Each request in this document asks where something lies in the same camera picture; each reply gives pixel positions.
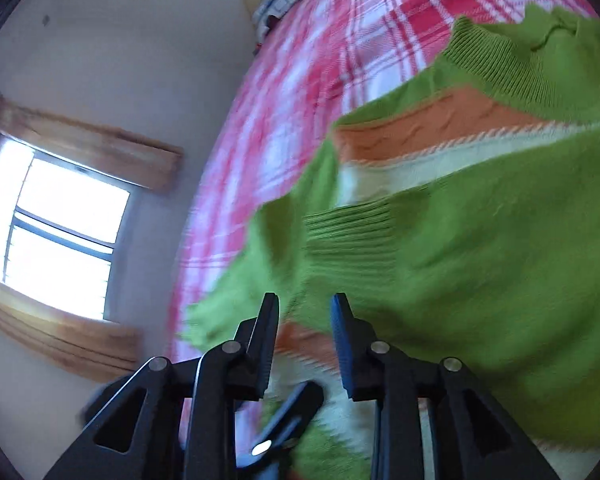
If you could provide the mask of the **green striped knit sweater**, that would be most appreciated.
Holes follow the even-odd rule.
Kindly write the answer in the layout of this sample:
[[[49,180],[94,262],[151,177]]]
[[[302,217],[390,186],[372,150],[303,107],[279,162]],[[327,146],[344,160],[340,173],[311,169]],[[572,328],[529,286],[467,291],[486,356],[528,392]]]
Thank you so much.
[[[600,450],[600,21],[459,18],[416,77],[341,117],[261,206],[184,337],[280,301],[277,387],[333,392],[330,300],[425,361],[455,356],[543,448]]]

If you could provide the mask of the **tan side window curtain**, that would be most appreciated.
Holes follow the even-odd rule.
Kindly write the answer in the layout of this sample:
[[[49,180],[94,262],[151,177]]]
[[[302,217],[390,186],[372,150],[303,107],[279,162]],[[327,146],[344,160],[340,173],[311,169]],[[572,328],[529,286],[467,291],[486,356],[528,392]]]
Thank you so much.
[[[151,191],[170,188],[183,150],[121,128],[22,106],[0,96],[0,133],[44,153]]]

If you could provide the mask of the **side window with frame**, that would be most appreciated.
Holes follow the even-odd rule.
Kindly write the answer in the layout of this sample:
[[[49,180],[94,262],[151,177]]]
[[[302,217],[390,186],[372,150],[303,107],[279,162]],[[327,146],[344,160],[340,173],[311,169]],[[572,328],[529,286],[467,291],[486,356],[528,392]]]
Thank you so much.
[[[3,136],[0,283],[102,320],[132,196],[120,181]]]

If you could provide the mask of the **red white plaid bedspread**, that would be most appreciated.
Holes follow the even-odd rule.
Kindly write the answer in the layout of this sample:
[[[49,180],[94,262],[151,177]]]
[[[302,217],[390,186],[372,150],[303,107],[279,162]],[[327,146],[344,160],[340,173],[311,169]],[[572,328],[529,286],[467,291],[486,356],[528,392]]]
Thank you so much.
[[[426,70],[459,18],[514,24],[528,6],[592,18],[583,0],[306,0],[286,15],[204,172],[178,284],[183,338],[188,309],[242,251],[254,214],[291,191],[337,120]]]

